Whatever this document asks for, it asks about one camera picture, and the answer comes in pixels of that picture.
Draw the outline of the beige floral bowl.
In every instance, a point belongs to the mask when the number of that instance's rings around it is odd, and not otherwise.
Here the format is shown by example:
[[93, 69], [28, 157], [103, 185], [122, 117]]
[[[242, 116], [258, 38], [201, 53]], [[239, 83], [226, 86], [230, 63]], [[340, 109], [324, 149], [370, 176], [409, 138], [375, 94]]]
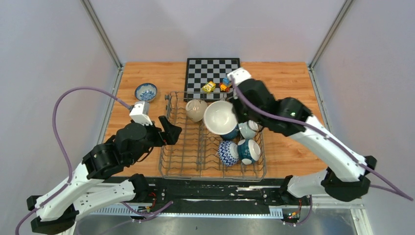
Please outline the beige floral bowl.
[[213, 134], [225, 135], [232, 132], [238, 124], [233, 105], [224, 100], [211, 103], [203, 116], [205, 127]]

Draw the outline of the blue floral white bowl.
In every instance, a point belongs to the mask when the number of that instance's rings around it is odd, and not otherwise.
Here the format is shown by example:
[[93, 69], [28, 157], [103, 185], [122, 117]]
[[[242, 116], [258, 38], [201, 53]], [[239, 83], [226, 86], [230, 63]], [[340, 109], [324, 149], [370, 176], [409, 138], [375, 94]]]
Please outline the blue floral white bowl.
[[157, 96], [158, 89], [152, 83], [143, 83], [135, 89], [135, 98], [139, 101], [151, 102]]

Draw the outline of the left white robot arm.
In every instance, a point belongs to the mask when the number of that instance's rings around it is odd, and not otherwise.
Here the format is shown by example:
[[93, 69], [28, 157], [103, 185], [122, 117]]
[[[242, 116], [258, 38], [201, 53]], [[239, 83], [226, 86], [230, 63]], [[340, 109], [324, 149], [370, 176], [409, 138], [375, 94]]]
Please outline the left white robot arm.
[[32, 231], [56, 235], [100, 208], [131, 200], [145, 202], [150, 196], [150, 187], [143, 174], [136, 173], [99, 192], [87, 192], [124, 168], [142, 162], [154, 147], [175, 145], [182, 128], [171, 124], [165, 116], [160, 116], [159, 121], [162, 128], [156, 127], [154, 122], [132, 121], [104, 143], [96, 145], [56, 188], [43, 196], [28, 197], [27, 207], [36, 213], [30, 222]]

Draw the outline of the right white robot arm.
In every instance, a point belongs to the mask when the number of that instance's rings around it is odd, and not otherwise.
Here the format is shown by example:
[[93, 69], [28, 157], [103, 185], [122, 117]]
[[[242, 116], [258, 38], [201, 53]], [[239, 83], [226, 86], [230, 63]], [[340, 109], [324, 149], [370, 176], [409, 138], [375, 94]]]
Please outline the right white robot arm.
[[376, 167], [373, 156], [362, 156], [341, 143], [298, 99], [276, 100], [262, 81], [251, 77], [230, 77], [233, 97], [230, 102], [240, 122], [252, 120], [270, 131], [291, 138], [308, 148], [327, 168], [309, 175], [289, 175], [279, 189], [278, 199], [285, 204], [314, 194], [350, 202], [366, 195], [367, 178]]

